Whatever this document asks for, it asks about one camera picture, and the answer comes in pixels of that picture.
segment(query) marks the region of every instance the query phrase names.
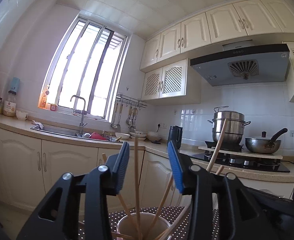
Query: upper cabinet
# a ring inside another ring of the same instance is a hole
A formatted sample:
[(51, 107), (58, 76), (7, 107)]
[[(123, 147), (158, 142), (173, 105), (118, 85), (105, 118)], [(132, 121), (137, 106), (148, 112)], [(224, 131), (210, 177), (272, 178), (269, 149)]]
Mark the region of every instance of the upper cabinet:
[(206, 13), (199, 14), (182, 22), (181, 53), (210, 43)]
[(245, 27), (232, 4), (206, 12), (212, 42), (247, 36)]
[(276, 19), (281, 30), (294, 33), (294, 1), (293, 0), (261, 0)]
[(140, 69), (148, 67), (157, 62), (159, 54), (160, 34), (145, 43)]
[(180, 33), (180, 23), (161, 33), (157, 61), (164, 60), (180, 53)]
[(233, 4), (248, 35), (281, 32), (274, 17), (260, 0)]

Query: pan handle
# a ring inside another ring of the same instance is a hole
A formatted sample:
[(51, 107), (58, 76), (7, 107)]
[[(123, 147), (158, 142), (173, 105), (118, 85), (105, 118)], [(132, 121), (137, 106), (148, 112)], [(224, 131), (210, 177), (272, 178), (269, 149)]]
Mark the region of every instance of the pan handle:
[(244, 122), (244, 123), (243, 123), (243, 127), (246, 126), (246, 125), (249, 125), (250, 123), (251, 123), (251, 121)]

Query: countertop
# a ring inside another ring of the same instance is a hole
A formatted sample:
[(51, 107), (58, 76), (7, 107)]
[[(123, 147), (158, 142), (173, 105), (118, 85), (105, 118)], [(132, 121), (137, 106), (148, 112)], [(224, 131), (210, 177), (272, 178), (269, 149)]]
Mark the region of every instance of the countertop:
[[(8, 130), (11, 132), (19, 133), (22, 135), (26, 135), (29, 137), (34, 137), (42, 140), (73, 144), (79, 146), (87, 146), (87, 147), (97, 147), (97, 148), (109, 148), (109, 149), (120, 149), (122, 144), (112, 143), (112, 142), (101, 142), (101, 141), (93, 141), (82, 138), (74, 138), (63, 135), (55, 135), (49, 134), (42, 131), (31, 130), (31, 127), (35, 126), (31, 123), (31, 121), (20, 121), (15, 117), (8, 117), (4, 115), (0, 115), (0, 128), (4, 130)], [(134, 141), (127, 141), (130, 145), (130, 149), (134, 149)], [(168, 158), (167, 154), (167, 146), (165, 143), (162, 144), (154, 144), (147, 141), (138, 141), (138, 150), (145, 150), (156, 155)], [(203, 150), (190, 147), (181, 147), (179, 150), (180, 153), (187, 155), (194, 155), (197, 153), (204, 152)], [(208, 162), (200, 161), (193, 159), (193, 162), (198, 164), (199, 166), (206, 168)], [(294, 183), (294, 165), (291, 163), (283, 162), (283, 164), (290, 170), (289, 173), (282, 172), (268, 172), (268, 171), (254, 171), (248, 169), (235, 168), (230, 166), (225, 166), (222, 174), (226, 174), (228, 172), (235, 173), (238, 177), (244, 179), (255, 179), (262, 181), (272, 181), (272, 182), (291, 182)], [(212, 171), (215, 172), (220, 165), (214, 164)]]

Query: window bar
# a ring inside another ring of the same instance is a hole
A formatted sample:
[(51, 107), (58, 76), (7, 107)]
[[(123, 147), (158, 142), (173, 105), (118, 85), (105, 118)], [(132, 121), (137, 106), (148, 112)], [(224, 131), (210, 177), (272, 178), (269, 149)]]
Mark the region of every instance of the window bar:
[(118, 76), (118, 73), (119, 73), (120, 59), (122, 59), (122, 56), (123, 56), (123, 49), (124, 49), (125, 43), (126, 43), (126, 38), (123, 39), (123, 42), (122, 42), (122, 45), (121, 45), (121, 48), (120, 48), (120, 51), (119, 51), (120, 53), (119, 53), (119, 56), (118, 56), (118, 59), (117, 59), (116, 65), (115, 65), (114, 74), (113, 74), (112, 79), (111, 79), (111, 84), (110, 84), (110, 87), (109, 87), (108, 97), (107, 97), (106, 107), (105, 107), (105, 112), (104, 112), (105, 119), (106, 119), (106, 116), (107, 116), (107, 112), (109, 112), (109, 110), (110, 110), (110, 105), (111, 105), (110, 97), (111, 97), (111, 93), (112, 93), (112, 88), (114, 87), (114, 84), (115, 84), (115, 81), (116, 81), (115, 77)]
[(93, 104), (93, 99), (94, 99), (94, 93), (95, 93), (95, 89), (96, 89), (96, 85), (97, 85), (97, 81), (98, 81), (98, 77), (99, 77), (99, 73), (100, 73), (100, 70), (102, 68), (102, 65), (103, 65), (103, 62), (104, 62), (104, 58), (105, 58), (105, 55), (106, 55), (106, 52), (107, 52), (107, 49), (109, 47), (109, 44), (111, 42), (111, 39), (114, 35), (114, 32), (113, 31), (110, 31), (110, 34), (108, 36), (108, 39), (107, 39), (107, 42), (106, 42), (106, 45), (105, 45), (105, 48), (103, 50), (103, 53), (102, 53), (102, 56), (100, 57), (100, 60), (99, 60), (99, 64), (98, 64), (98, 67), (97, 67), (97, 71), (96, 71), (96, 74), (95, 74), (95, 78), (94, 78), (94, 83), (93, 83), (93, 86), (91, 88), (91, 92), (90, 92), (90, 95), (89, 95), (89, 100), (88, 100), (88, 107), (87, 107), (87, 112), (90, 113), (91, 111), (91, 106)]
[[(89, 61), (90, 61), (90, 59), (91, 59), (91, 56), (92, 56), (93, 51), (94, 51), (94, 49), (95, 49), (95, 47), (96, 47), (96, 44), (98, 43), (98, 41), (99, 41), (99, 39), (100, 39), (100, 36), (102, 35), (104, 29), (105, 29), (105, 26), (102, 27), (102, 28), (100, 29), (99, 33), (97, 34), (96, 40), (95, 40), (94, 44), (93, 44), (92, 47), (91, 47), (90, 53), (89, 53), (89, 55), (88, 55), (88, 58), (87, 58), (87, 61), (86, 61), (86, 64), (85, 64), (85, 67), (84, 67), (84, 69), (83, 69), (83, 73), (82, 73), (81, 78), (80, 78), (79, 86), (78, 86), (78, 89), (77, 89), (77, 93), (76, 93), (76, 95), (78, 95), (78, 96), (80, 95), (81, 85), (82, 85), (82, 83), (83, 83), (83, 80), (84, 80), (84, 77), (85, 77), (85, 74), (86, 74), (86, 70), (87, 70), (87, 67), (88, 67)], [(78, 98), (75, 98), (74, 109), (77, 108), (77, 103), (78, 103)]]
[(62, 79), (60, 80), (60, 84), (59, 84), (59, 87), (58, 87), (57, 96), (56, 96), (56, 100), (55, 100), (55, 104), (57, 104), (57, 105), (58, 105), (60, 93), (62, 92), (63, 82), (64, 82), (64, 79), (65, 79), (65, 76), (66, 76), (66, 73), (67, 73), (68, 66), (69, 66), (69, 63), (71, 61), (72, 55), (74, 55), (75, 49), (76, 49), (76, 47), (78, 45), (78, 42), (79, 42), (80, 38), (83, 36), (83, 34), (84, 34), (86, 28), (88, 27), (88, 25), (89, 25), (89, 20), (87, 20), (85, 26), (83, 27), (83, 29), (79, 33), (78, 38), (77, 38), (77, 40), (75, 42), (75, 45), (72, 48), (70, 54), (68, 55), (68, 60), (67, 60), (67, 63), (65, 65), (65, 68), (64, 68), (64, 71), (63, 71)]

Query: stainless steel pot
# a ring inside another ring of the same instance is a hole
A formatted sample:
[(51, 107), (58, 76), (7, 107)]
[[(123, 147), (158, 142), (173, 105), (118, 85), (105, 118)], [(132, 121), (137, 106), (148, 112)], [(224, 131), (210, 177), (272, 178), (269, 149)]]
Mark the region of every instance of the stainless steel pot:
[(246, 138), (246, 147), (253, 153), (273, 154), (279, 149), (281, 144), (281, 140), (277, 140), (278, 137), (287, 131), (287, 128), (283, 128), (275, 133), (270, 139), (266, 138), (266, 132), (262, 132), (262, 137), (260, 138)]

